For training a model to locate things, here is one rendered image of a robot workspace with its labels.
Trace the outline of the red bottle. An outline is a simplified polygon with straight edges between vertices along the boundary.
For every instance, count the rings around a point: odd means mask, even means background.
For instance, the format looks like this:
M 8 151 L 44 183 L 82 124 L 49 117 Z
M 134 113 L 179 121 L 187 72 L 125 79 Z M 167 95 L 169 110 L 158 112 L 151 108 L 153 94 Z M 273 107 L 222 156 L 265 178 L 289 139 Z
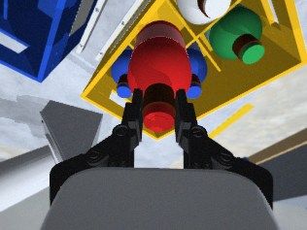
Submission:
M 144 125 L 155 132 L 175 123 L 176 90 L 188 93 L 192 71 L 181 31 L 171 22 L 156 20 L 139 32 L 127 69 L 127 81 L 143 90 Z

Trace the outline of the green bottle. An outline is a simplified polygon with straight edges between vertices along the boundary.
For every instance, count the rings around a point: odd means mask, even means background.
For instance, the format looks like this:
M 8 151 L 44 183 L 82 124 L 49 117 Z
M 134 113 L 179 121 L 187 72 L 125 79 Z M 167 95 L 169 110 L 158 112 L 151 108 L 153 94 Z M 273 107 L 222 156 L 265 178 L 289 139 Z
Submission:
M 257 13 L 240 3 L 203 34 L 215 54 L 223 59 L 239 58 L 246 64 L 252 64 L 264 54 L 264 47 L 259 41 L 262 21 Z

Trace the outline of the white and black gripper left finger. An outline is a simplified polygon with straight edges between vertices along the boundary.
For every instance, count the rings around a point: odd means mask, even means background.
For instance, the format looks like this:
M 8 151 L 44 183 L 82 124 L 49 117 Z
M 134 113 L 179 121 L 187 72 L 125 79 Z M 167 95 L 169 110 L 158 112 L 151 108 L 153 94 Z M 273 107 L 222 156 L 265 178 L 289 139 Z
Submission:
M 134 88 L 132 102 L 126 102 L 121 124 L 114 127 L 112 135 L 79 154 L 54 165 L 50 170 L 50 207 L 58 190 L 72 175 L 91 168 L 134 168 L 134 149 L 142 142 L 143 90 Z

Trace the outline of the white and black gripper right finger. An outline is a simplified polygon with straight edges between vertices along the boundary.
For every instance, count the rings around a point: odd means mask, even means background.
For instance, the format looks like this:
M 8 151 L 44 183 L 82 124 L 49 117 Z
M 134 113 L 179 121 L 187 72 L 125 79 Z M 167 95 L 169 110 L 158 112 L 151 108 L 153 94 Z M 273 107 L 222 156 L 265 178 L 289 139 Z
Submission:
M 184 150 L 184 169 L 222 170 L 239 174 L 253 181 L 266 198 L 273 212 L 273 177 L 271 173 L 241 157 L 208 137 L 207 130 L 198 125 L 192 103 L 186 91 L 176 90 L 176 143 Z

